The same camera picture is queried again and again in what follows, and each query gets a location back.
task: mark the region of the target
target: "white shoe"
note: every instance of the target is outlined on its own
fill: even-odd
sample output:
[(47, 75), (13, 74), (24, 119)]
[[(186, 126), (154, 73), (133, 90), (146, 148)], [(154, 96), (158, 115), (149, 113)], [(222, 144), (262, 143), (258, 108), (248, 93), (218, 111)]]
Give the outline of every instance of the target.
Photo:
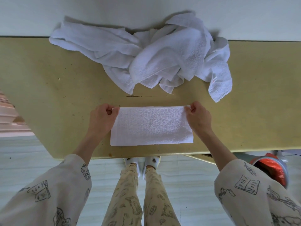
[(161, 161), (161, 156), (150, 156), (145, 157), (145, 164), (143, 168), (143, 179), (145, 180), (145, 171), (147, 166), (153, 166), (155, 169), (159, 166), (159, 163)]
[(123, 158), (123, 161), (124, 161), (126, 166), (129, 165), (130, 163), (136, 163), (137, 164), (138, 177), (140, 177), (141, 173), (140, 173), (138, 158)]

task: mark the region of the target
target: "white wall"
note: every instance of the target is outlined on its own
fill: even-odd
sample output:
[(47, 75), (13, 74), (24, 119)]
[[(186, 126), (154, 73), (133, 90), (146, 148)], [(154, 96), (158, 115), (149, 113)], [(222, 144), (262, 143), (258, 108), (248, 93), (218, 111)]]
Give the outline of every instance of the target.
[(230, 40), (301, 41), (301, 0), (0, 0), (0, 35), (49, 36), (65, 16), (131, 29), (193, 10)]

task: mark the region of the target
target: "folded towel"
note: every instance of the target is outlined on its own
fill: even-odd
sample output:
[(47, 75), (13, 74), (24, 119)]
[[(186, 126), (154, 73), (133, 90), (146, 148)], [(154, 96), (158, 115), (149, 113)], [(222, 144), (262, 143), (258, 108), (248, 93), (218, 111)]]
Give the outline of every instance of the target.
[(112, 146), (193, 143), (184, 106), (121, 107), (111, 130)]
[(49, 41), (102, 64), (108, 76), (128, 94), (137, 83), (149, 88), (159, 83), (171, 93), (184, 79), (198, 76), (210, 82), (209, 94), (218, 102), (232, 89), (228, 41), (222, 37), (213, 41), (194, 13), (175, 15), (166, 24), (159, 30), (131, 35), (124, 28), (63, 22)]

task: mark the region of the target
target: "hand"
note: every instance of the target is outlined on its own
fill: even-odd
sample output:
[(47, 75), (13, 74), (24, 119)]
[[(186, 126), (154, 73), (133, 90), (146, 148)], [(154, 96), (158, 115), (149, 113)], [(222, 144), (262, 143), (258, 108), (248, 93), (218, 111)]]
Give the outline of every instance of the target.
[(186, 118), (191, 129), (201, 138), (212, 132), (211, 114), (200, 102), (193, 102), (190, 107), (185, 106)]
[(99, 105), (92, 110), (87, 136), (102, 140), (113, 128), (119, 110), (120, 107), (114, 107), (109, 104)]

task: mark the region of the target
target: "yellow tabletop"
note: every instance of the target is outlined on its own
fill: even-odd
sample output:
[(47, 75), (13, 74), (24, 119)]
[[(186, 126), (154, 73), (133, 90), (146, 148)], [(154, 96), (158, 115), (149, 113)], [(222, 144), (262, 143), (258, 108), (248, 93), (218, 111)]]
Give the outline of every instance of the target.
[[(71, 153), (97, 105), (178, 106), (199, 100), (213, 130), (232, 151), (301, 148), (301, 43), (232, 41), (232, 91), (215, 103), (208, 83), (194, 77), (172, 94), (137, 84), (133, 95), (117, 87), (101, 64), (46, 38), (0, 38), (0, 90), (54, 158)], [(95, 158), (208, 153), (194, 143), (113, 147), (110, 134)]]

